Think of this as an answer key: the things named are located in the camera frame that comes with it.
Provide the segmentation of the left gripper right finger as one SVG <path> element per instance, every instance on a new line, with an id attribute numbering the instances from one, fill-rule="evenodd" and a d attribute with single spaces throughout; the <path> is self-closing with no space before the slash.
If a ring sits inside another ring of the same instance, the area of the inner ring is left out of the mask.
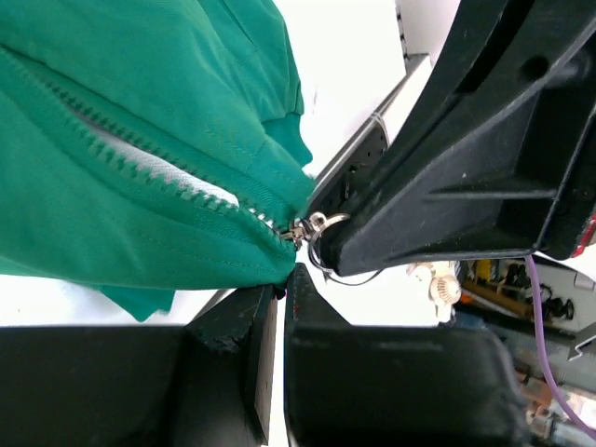
<path id="1" fill-rule="evenodd" d="M 492 333 L 354 326 L 305 265 L 287 283 L 284 414 L 292 446 L 523 446 L 525 401 Z"/>

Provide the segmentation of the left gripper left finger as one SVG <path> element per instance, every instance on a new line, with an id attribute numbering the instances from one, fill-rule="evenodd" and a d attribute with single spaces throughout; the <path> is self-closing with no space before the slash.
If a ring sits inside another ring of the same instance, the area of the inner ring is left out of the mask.
<path id="1" fill-rule="evenodd" d="M 5 446 L 262 446 L 278 301 L 239 289 L 184 326 L 1 331 Z"/>

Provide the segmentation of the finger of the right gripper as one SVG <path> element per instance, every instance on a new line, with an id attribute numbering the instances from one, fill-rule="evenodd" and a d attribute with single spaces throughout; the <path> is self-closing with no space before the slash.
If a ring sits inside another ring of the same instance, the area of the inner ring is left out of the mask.
<path id="1" fill-rule="evenodd" d="M 424 261 L 522 257 L 555 191 L 535 169 L 544 88 L 595 88 L 591 1 L 464 1 L 396 140 L 326 230 L 341 276 Z"/>

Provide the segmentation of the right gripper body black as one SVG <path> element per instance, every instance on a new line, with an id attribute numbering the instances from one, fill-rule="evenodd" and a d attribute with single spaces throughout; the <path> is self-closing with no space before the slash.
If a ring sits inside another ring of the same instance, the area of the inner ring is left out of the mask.
<path id="1" fill-rule="evenodd" d="M 535 169 L 555 191 L 536 249 L 555 260 L 588 245 L 595 214 L 595 88 L 544 88 L 536 112 Z"/>

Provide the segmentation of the green jacket white lining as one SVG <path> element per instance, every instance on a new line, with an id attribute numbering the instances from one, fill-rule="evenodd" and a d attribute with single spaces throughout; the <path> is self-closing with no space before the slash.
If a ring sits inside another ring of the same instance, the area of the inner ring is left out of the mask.
<path id="1" fill-rule="evenodd" d="M 283 284 L 314 184 L 271 1 L 1 5 L 1 271 L 137 320 Z"/>

